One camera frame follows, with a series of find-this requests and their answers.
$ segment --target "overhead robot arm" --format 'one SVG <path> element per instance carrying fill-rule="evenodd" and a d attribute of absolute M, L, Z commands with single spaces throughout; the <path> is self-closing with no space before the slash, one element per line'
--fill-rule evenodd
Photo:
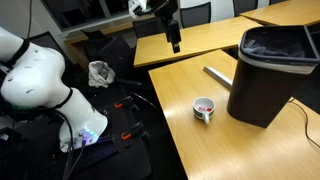
<path fill-rule="evenodd" d="M 174 53 L 180 52 L 181 41 L 179 24 L 173 19 L 173 13 L 178 10 L 177 0 L 159 0 L 147 10 L 147 0 L 129 0 L 129 13 L 133 18 L 146 14 L 160 17 L 166 32 L 167 41 L 171 42 Z"/>
<path fill-rule="evenodd" d="M 9 103 L 23 108 L 55 108 L 69 120 L 74 149 L 97 142 L 108 120 L 95 110 L 75 88 L 65 86 L 61 76 L 64 58 L 56 50 L 40 47 L 0 27 L 0 62 L 12 70 L 6 75 L 1 94 Z M 67 152 L 70 132 L 64 122 L 59 132 L 60 149 Z"/>

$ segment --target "black trash can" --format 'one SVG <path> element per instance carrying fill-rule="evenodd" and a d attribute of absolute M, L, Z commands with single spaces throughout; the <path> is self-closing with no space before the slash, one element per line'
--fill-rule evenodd
<path fill-rule="evenodd" d="M 237 120 L 268 127 L 320 58 L 305 26 L 246 31 L 227 110 Z"/>

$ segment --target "white cup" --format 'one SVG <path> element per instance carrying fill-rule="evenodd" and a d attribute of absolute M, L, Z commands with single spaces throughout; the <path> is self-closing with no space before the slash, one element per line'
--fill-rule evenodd
<path fill-rule="evenodd" d="M 215 103 L 208 97 L 199 97 L 193 101 L 193 113 L 198 119 L 209 124 L 209 120 L 213 115 Z"/>

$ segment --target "wooden table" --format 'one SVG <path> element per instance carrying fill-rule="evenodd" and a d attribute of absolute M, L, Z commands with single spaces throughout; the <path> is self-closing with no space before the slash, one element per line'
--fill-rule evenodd
<path fill-rule="evenodd" d="M 319 0 L 290 0 L 240 14 L 266 25 L 306 25 L 320 22 Z"/>
<path fill-rule="evenodd" d="M 237 47 L 243 33 L 260 24 L 236 17 L 200 26 L 181 29 L 180 52 L 173 53 L 165 34 L 138 39 L 134 66 L 141 67 L 165 61 L 192 57 L 216 49 Z"/>
<path fill-rule="evenodd" d="M 297 106 L 285 105 L 266 129 L 228 114 L 229 91 L 203 67 L 233 79 L 236 65 L 218 50 L 149 71 L 188 179 L 319 179 L 320 149 L 306 139 Z M 208 125 L 193 115 L 199 96 L 216 103 Z M 320 116 L 294 102 L 307 112 L 309 136 L 319 143 Z"/>
<path fill-rule="evenodd" d="M 153 17 L 153 15 L 139 17 L 136 20 L 142 20 L 150 17 Z M 100 30 L 104 35 L 108 35 L 132 28 L 132 21 L 133 19 L 130 16 L 123 19 L 108 22 L 101 26 L 94 27 L 93 29 L 88 29 L 88 31 Z M 80 42 L 87 39 L 87 36 L 85 36 L 82 32 L 77 31 L 70 33 L 64 41 L 70 52 L 75 56 L 76 61 L 83 69 L 87 68 L 89 60 L 84 54 Z"/>

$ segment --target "trash bag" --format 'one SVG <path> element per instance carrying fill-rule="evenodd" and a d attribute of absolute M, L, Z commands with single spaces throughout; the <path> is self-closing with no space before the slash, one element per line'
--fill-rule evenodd
<path fill-rule="evenodd" d="M 114 82 L 116 73 L 106 62 L 93 61 L 89 64 L 89 86 L 105 87 Z"/>

